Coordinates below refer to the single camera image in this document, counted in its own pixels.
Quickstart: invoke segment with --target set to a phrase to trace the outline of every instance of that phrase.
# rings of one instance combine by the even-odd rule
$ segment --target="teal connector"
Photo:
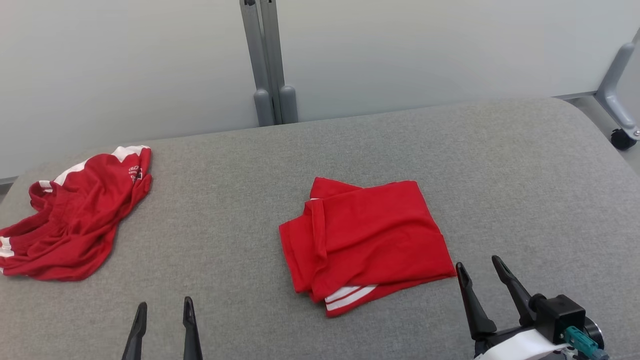
[[[591,360],[609,360],[607,352],[598,348],[598,344],[589,336],[578,330],[575,326],[567,327],[564,332],[564,340],[579,352],[587,355]]]

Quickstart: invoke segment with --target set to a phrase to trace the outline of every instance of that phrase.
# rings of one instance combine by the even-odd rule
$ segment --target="red fabric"
[[[415,181],[359,188],[318,177],[310,198],[280,236],[295,291],[325,300],[327,316],[456,275]]]
[[[79,281],[111,252],[118,223],[148,193],[151,149],[119,147],[29,188],[32,217],[0,230],[6,276]]]

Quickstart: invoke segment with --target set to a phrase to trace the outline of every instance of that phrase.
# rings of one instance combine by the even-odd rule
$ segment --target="gray fabric surface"
[[[0,279],[0,358],[119,359],[147,301],[145,359],[182,356],[191,295],[206,359],[470,359],[455,278],[335,319],[293,292],[278,225],[315,176],[358,186],[418,181],[454,261],[499,329],[517,325],[490,256],[527,289],[571,297],[613,359],[640,357],[640,186],[598,129],[555,99],[438,106],[148,142],[154,185],[83,282]],[[27,189],[111,147],[42,165],[0,206],[30,215]]]

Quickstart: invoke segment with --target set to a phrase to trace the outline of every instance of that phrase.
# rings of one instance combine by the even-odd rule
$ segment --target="white wall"
[[[301,120],[595,91],[638,0],[278,0]]]
[[[0,179],[96,145],[255,127],[254,91],[237,1],[0,1]]]

